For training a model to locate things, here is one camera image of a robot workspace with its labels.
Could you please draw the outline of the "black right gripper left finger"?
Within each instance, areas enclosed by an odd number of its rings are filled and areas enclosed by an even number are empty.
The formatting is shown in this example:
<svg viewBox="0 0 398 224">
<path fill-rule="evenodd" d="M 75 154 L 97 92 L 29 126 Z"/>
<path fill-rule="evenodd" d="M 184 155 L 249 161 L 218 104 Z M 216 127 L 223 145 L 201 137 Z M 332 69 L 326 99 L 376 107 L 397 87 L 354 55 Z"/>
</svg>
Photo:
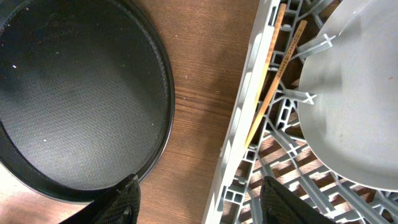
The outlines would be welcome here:
<svg viewBox="0 0 398 224">
<path fill-rule="evenodd" d="M 137 175 L 131 174 L 60 224 L 136 224 L 141 204 Z"/>
</svg>

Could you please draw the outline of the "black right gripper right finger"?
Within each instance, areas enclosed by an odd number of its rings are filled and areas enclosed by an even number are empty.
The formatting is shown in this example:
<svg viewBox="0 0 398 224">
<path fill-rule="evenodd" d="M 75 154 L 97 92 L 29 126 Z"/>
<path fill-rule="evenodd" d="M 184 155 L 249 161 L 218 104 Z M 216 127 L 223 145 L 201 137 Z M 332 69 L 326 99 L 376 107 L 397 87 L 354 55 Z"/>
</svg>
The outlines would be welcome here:
<svg viewBox="0 0 398 224">
<path fill-rule="evenodd" d="M 335 224 L 271 176 L 260 193 L 263 224 Z"/>
</svg>

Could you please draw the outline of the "wooden chopstick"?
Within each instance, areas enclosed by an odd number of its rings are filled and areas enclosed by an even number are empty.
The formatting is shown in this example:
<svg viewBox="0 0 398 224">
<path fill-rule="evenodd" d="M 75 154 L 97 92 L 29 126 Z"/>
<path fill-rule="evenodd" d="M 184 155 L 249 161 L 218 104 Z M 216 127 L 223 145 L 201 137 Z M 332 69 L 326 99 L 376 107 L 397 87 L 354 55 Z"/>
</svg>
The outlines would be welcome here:
<svg viewBox="0 0 398 224">
<path fill-rule="evenodd" d="M 258 89 L 257 89 L 256 97 L 255 97 L 255 100 L 254 100 L 254 107 L 255 108 L 256 108 L 256 106 L 258 104 L 258 101 L 259 101 L 259 98 L 260 98 L 260 95 L 261 95 L 261 91 L 262 91 L 262 88 L 264 86 L 264 82 L 265 82 L 265 79 L 266 79 L 267 71 L 268 71 L 269 65 L 270 65 L 271 60 L 272 60 L 272 54 L 273 54 L 273 51 L 274 51 L 275 44 L 277 42 L 277 38 L 278 38 L 278 35 L 279 35 L 280 27 L 281 27 L 281 24 L 282 24 L 282 21 L 283 21 L 283 18 L 284 18 L 284 14 L 285 14 L 286 8 L 287 8 L 287 5 L 282 3 L 279 6 L 279 10 L 278 10 L 278 13 L 276 15 L 276 19 L 275 19 L 275 22 L 274 22 L 274 31 L 273 31 L 273 34 L 272 34 L 270 47 L 269 47 L 269 50 L 268 50 L 268 53 L 267 53 L 267 57 L 266 57 L 266 61 L 265 61 L 264 67 L 262 69 L 261 79 L 260 79 L 259 86 L 258 86 Z"/>
<path fill-rule="evenodd" d="M 275 77 L 274 77 L 274 79 L 273 79 L 273 81 L 272 81 L 272 83 L 271 83 L 271 85 L 270 85 L 270 87 L 268 89 L 267 95 L 264 98 L 263 104 L 261 105 L 261 107 L 259 109 L 259 112 L 256 115 L 256 117 L 254 119 L 254 122 L 253 122 L 253 124 L 252 124 L 252 126 L 250 128 L 248 137 L 247 137 L 245 145 L 244 145 L 245 148 L 249 147 L 249 145 L 250 145 L 250 143 L 251 143 L 251 141 L 252 141 L 252 139 L 253 139 L 253 137 L 254 137 L 254 135 L 255 135 L 260 123 L 261 123 L 261 120 L 262 120 L 263 116 L 265 115 L 265 113 L 266 113 L 266 111 L 267 111 L 267 109 L 268 109 L 268 107 L 270 105 L 272 97 L 274 96 L 274 93 L 276 92 L 276 89 L 279 86 L 279 82 L 280 82 L 280 80 L 281 80 L 281 78 L 282 78 L 282 76 L 283 76 L 283 74 L 284 74 L 284 72 L 285 72 L 285 70 L 286 70 L 286 68 L 287 68 L 287 66 L 289 64 L 289 61 L 290 61 L 290 59 L 291 59 L 291 57 L 292 57 L 292 55 L 293 55 L 293 53 L 295 51 L 295 48 L 297 47 L 297 44 L 298 44 L 298 42 L 299 42 L 299 40 L 300 40 L 300 38 L 301 38 L 306 26 L 307 26 L 307 23 L 308 22 L 306 20 L 301 20 L 299 25 L 298 25 L 298 27 L 297 27 L 297 30 L 296 30 L 296 32 L 295 32 L 295 34 L 293 36 L 293 39 L 292 39 L 292 41 L 291 41 L 291 43 L 289 45 L 289 48 L 287 49 L 287 51 L 286 51 L 286 53 L 285 53 L 285 55 L 283 57 L 282 63 L 280 65 L 280 67 L 279 67 L 279 70 L 276 73 L 276 75 L 275 75 Z"/>
</svg>

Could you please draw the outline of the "light grey plate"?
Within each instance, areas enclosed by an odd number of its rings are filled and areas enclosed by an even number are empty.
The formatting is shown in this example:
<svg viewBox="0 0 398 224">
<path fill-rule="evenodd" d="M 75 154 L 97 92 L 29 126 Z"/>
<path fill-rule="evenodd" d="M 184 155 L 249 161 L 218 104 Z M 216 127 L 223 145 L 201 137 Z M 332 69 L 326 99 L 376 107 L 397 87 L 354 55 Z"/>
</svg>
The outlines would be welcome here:
<svg viewBox="0 0 398 224">
<path fill-rule="evenodd" d="M 397 190 L 397 0 L 344 0 L 321 34 L 332 47 L 307 57 L 298 104 L 317 158 L 366 187 Z"/>
</svg>

